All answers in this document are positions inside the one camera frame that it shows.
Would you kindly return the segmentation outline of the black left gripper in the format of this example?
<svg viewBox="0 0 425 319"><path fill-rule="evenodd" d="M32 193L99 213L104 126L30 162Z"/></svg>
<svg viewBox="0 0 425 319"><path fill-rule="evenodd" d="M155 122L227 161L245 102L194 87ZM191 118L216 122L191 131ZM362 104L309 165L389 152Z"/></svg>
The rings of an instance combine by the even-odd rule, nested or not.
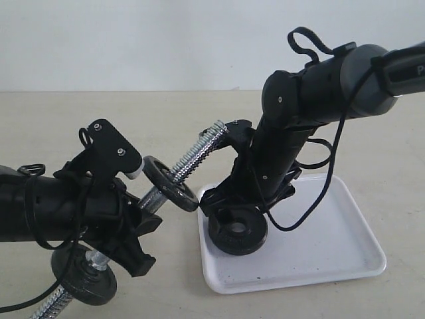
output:
<svg viewBox="0 0 425 319"><path fill-rule="evenodd" d="M88 232L83 241L122 266L130 276L145 276L156 258L145 253L139 236L154 232L163 219L137 206L138 197L127 192L116 176L98 179L85 168L85 156L76 156L54 173L61 181L73 182L84 196L83 225Z"/></svg>

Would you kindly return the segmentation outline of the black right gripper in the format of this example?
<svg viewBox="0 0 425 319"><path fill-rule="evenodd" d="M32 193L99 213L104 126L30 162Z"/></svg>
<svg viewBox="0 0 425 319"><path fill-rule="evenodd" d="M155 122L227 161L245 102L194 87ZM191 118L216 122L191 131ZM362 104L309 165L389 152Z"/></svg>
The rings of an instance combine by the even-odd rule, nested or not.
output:
<svg viewBox="0 0 425 319"><path fill-rule="evenodd" d="M219 148L237 152L230 175L218 186L204 192L202 211L209 217L209 235L217 236L232 222L229 209L259 207L271 209L292 196L289 185L300 175L295 159L302 148L302 129L279 129L261 121L256 129L248 120L226 124L228 133Z"/></svg>

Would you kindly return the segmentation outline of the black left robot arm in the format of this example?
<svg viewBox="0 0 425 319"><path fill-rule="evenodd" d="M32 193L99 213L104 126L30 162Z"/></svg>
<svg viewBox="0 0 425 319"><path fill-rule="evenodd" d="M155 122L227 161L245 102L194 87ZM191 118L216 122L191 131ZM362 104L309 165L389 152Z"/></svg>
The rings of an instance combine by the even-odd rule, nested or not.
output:
<svg viewBox="0 0 425 319"><path fill-rule="evenodd" d="M1 241L34 241L59 249L83 241L118 263L132 277L146 275L156 262L139 238L162 219L137 207L118 173L131 175L143 165L135 159L79 155L44 176L43 166L1 166Z"/></svg>

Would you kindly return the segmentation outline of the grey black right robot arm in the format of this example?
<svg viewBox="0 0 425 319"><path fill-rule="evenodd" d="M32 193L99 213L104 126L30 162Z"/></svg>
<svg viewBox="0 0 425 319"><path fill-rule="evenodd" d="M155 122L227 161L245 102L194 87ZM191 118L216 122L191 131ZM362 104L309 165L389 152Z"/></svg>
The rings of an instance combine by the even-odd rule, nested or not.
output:
<svg viewBox="0 0 425 319"><path fill-rule="evenodd" d="M272 73L258 125L235 123L226 138L237 153L230 175L201 199L211 237L237 236L235 223L240 239L263 237L272 207L295 193L292 181L306 169L298 155L318 128L386 114L400 96L423 91L421 43L393 51L349 43L297 73Z"/></svg>

